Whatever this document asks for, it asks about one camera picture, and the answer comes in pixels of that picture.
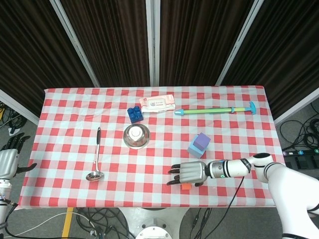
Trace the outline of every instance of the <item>black ladle handle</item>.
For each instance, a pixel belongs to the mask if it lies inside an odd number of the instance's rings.
[[[98,127],[98,132],[97,132],[97,135],[96,135],[96,144],[99,145],[100,141],[101,141],[101,128]]]

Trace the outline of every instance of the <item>blue lego brick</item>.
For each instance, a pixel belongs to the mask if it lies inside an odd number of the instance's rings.
[[[193,139],[193,141],[190,143],[187,151],[194,155],[196,158],[200,158],[201,156],[203,156],[204,152],[206,151],[207,147],[204,150],[200,150],[199,148],[197,148],[196,146],[194,146],[194,142],[197,139],[198,135]]]
[[[134,108],[128,108],[128,114],[131,123],[136,123],[143,120],[143,115],[139,106],[135,106]]]
[[[204,150],[208,146],[209,142],[210,138],[207,135],[200,133],[193,145],[200,150]]]

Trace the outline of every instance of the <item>toy block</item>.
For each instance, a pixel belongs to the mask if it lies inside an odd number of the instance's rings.
[[[193,139],[193,141],[191,142],[191,144],[189,145],[187,151],[194,155],[196,158],[200,158],[201,156],[203,156],[204,152],[206,151],[206,148],[204,150],[200,150],[199,148],[195,147],[194,141],[197,139],[198,135]]]
[[[182,190],[190,190],[191,189],[191,183],[182,183],[181,184]]]
[[[134,108],[128,108],[128,114],[131,123],[136,123],[143,120],[143,115],[141,112],[141,108],[139,106],[135,106]]]
[[[193,145],[200,150],[204,150],[205,148],[207,148],[209,142],[210,142],[210,138],[207,135],[200,133],[198,137],[196,138],[196,140],[194,141]]]

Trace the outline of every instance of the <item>white cable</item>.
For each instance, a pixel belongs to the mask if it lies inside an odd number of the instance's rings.
[[[46,222],[48,222],[49,220],[51,220],[51,219],[53,219],[53,218],[56,218],[56,217],[58,217],[58,216],[61,216],[61,215],[64,215],[64,214],[68,214],[68,213],[72,213],[72,214],[76,214],[76,215],[79,215],[79,216],[81,216],[81,217],[83,217],[83,218],[85,218],[87,221],[89,221],[90,222],[90,224],[91,224],[91,226],[95,229],[95,226],[94,226],[94,224],[86,217],[86,216],[84,216],[84,215],[82,215],[82,214],[79,214],[79,213],[75,213],[75,212],[66,212],[66,213],[60,213],[60,214],[57,214],[57,215],[55,215],[55,216],[53,216],[53,217],[51,217],[51,218],[49,218],[49,219],[47,219],[47,220],[45,220],[43,223],[41,223],[41,224],[39,224],[39,225],[37,225],[37,226],[35,226],[35,227],[33,227],[33,228],[31,228],[31,229],[29,229],[29,230],[26,230],[25,232],[22,232],[22,233],[19,233],[19,234],[16,234],[15,236],[19,236],[19,235],[21,235],[21,234],[24,234],[24,233],[27,233],[27,232],[29,232],[29,231],[31,231],[31,230],[33,230],[33,229],[36,229],[36,228],[38,228],[39,226],[41,226],[41,225],[43,225],[43,224],[45,224]]]

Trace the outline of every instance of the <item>package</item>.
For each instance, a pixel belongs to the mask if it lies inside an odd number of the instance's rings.
[[[173,95],[153,96],[140,98],[142,113],[144,112],[164,112],[175,110]]]

